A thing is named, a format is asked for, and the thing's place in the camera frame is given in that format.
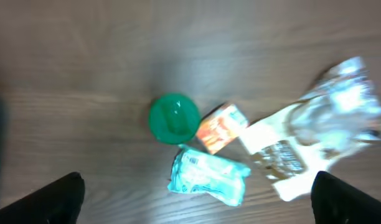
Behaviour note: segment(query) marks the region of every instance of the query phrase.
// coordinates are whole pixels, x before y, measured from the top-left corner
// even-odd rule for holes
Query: snack package
[[[309,193],[320,170],[381,140],[381,105],[372,89],[362,59],[351,58],[240,136],[283,200]]]
[[[208,152],[215,154],[248,127],[246,117],[234,104],[225,104],[205,118],[196,133]]]
[[[239,162],[211,156],[186,145],[172,166],[172,192],[183,194],[209,193],[230,206],[238,206],[245,194],[244,178],[250,168]]]

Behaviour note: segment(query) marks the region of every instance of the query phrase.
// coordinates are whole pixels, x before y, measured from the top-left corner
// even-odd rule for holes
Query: blue candy packet
[[[211,156],[192,147],[180,145],[181,153],[172,166],[171,192],[182,194],[209,193],[230,206],[242,203],[245,178],[250,168],[218,156]]]

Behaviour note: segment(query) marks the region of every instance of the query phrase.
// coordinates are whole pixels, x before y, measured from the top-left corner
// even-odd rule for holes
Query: green circular object
[[[151,107],[149,127],[156,139],[163,143],[181,144],[191,140],[199,125],[199,110],[182,94],[166,94]]]

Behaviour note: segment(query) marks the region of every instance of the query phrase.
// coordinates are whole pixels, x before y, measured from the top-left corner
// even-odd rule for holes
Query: wooden table
[[[149,133],[149,103],[178,91],[257,120],[356,55],[381,99],[380,0],[0,0],[0,207],[79,171],[79,223],[313,223],[308,196],[282,202],[253,164],[238,208],[168,192],[177,147]],[[248,160],[237,141],[220,155]],[[332,173],[381,198],[381,146]]]

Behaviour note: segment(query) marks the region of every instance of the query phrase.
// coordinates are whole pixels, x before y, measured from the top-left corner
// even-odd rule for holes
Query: black object
[[[381,224],[381,202],[324,171],[315,178],[311,201],[316,224]]]
[[[72,172],[0,209],[0,223],[74,224],[84,193],[84,180],[79,173]]]

